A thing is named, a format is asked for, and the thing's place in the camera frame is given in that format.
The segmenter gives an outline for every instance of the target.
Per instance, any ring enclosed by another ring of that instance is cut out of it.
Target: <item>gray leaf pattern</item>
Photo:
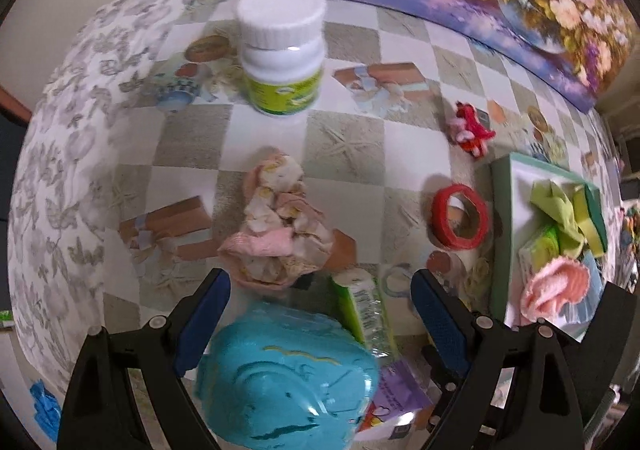
[[[188,1],[101,7],[34,110],[9,213],[9,287],[20,346],[60,392],[87,327],[104,323],[104,238],[117,164],[111,134]]]

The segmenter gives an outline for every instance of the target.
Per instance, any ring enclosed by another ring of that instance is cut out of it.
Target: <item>adhesive tape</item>
[[[454,194],[462,194],[478,214],[478,229],[471,237],[459,237],[453,231],[447,208]],[[473,249],[478,247],[489,231],[489,214],[480,195],[465,185],[451,185],[436,192],[431,205],[431,226],[436,238],[449,249]]]

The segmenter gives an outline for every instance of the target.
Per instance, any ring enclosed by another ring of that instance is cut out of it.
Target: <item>light green fabric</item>
[[[537,181],[533,183],[529,201],[558,223],[560,253],[578,258],[585,239],[575,221],[574,205],[562,188],[552,181]]]

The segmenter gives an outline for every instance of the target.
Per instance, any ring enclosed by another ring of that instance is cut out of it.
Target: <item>green bottle label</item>
[[[288,115],[309,107],[318,97],[322,68],[312,77],[289,84],[267,84],[252,80],[246,74],[249,100],[263,112]]]

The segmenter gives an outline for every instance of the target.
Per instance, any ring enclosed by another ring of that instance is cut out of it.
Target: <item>turquoise plastic container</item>
[[[209,427],[254,450],[342,450],[378,386],[378,364],[340,324],[260,304],[217,333],[198,366]]]

